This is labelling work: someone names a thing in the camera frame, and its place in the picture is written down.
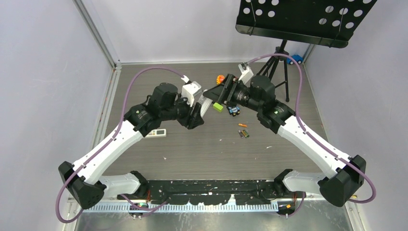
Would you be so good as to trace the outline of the gold green battery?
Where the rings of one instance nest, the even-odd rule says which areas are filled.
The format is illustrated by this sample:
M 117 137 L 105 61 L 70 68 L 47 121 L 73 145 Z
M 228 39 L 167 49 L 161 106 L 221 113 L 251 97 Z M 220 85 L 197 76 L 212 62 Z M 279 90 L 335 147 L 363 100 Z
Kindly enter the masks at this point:
M 249 134 L 246 130 L 242 130 L 242 134 L 244 135 L 245 138 L 249 138 Z

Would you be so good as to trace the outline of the white remote control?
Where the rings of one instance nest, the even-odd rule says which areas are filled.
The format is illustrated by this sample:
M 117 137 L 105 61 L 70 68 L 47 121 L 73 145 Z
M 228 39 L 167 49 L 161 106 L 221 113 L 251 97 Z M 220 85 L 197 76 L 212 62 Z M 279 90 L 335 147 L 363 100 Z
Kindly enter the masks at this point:
M 200 114 L 201 116 L 203 116 L 210 107 L 210 105 L 213 103 L 213 100 L 202 95 L 199 98 L 198 103 L 201 105 Z
M 161 138 L 166 137 L 166 129 L 154 129 L 148 133 L 145 138 Z

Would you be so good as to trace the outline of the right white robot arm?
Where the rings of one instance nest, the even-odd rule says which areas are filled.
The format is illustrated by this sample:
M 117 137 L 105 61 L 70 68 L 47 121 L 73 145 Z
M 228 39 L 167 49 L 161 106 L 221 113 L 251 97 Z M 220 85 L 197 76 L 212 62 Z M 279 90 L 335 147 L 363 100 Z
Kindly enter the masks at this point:
M 330 145 L 311 130 L 296 112 L 276 99 L 275 86 L 266 76 L 251 78 L 250 85 L 233 75 L 204 92 L 212 102 L 228 107 L 240 105 L 256 112 L 261 125 L 288 140 L 309 157 L 320 173 L 286 169 L 275 179 L 275 193 L 288 197 L 292 192 L 314 193 L 330 204 L 342 207 L 363 185 L 366 161 Z

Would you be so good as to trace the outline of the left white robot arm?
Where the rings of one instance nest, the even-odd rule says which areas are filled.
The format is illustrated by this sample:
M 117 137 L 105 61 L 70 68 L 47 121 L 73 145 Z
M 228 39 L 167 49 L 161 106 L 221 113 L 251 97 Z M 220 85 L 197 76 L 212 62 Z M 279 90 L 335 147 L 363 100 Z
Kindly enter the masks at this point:
M 90 209 L 100 200 L 120 194 L 144 198 L 148 183 L 139 172 L 104 176 L 106 169 L 164 121 L 176 120 L 187 129 L 202 125 L 211 103 L 196 81 L 187 82 L 181 91 L 173 84 L 161 83 L 145 102 L 123 113 L 115 129 L 90 152 L 72 164 L 67 161 L 60 164 L 58 170 L 64 187 L 82 209 Z

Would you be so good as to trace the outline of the green block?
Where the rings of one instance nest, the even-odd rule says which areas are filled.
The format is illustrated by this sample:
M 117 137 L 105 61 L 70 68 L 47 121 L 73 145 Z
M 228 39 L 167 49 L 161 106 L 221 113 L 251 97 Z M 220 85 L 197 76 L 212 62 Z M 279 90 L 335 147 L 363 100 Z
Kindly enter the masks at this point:
M 224 109 L 224 106 L 219 103 L 213 103 L 213 109 L 215 109 L 217 112 L 222 112 Z

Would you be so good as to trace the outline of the orange yellow toy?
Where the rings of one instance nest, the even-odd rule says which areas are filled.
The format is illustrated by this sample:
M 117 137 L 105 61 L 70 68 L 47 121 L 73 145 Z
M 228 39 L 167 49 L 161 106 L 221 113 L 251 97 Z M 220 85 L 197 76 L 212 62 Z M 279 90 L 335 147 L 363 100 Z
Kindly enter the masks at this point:
M 224 79 L 225 79 L 224 75 L 218 75 L 216 79 L 217 85 L 220 85 L 224 81 Z

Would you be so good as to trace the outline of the blue owl toy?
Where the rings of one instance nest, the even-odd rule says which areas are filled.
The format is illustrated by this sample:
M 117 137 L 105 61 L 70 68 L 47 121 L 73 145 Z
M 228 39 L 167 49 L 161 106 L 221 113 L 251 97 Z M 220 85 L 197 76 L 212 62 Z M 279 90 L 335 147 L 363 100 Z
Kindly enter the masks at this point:
M 230 116 L 237 116 L 240 114 L 240 108 L 238 106 L 228 107 L 228 113 Z

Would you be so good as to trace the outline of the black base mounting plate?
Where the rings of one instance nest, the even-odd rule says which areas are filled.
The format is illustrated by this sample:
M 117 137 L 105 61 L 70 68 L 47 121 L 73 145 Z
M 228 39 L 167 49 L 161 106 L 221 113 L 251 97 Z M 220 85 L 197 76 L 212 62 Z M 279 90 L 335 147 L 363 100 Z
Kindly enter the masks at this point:
M 306 194 L 273 180 L 146 180 L 137 192 L 120 194 L 129 212 L 146 217 L 164 212 L 268 212 L 292 216 Z

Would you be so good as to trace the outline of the blue toy car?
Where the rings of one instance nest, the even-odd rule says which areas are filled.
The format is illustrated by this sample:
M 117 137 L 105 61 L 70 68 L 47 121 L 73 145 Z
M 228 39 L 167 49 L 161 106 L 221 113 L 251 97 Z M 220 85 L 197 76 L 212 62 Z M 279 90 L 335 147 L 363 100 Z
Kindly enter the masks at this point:
M 294 65 L 294 63 L 302 64 L 303 63 L 303 57 L 300 55 L 293 55 L 291 58 L 287 58 L 286 63 L 288 65 Z

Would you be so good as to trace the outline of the black perforated music stand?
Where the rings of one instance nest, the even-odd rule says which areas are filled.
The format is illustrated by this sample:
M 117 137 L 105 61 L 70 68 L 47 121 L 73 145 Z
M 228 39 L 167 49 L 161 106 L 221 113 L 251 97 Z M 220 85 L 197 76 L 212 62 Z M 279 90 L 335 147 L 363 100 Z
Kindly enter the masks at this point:
M 345 48 L 374 0 L 242 0 L 235 29 L 240 34 Z

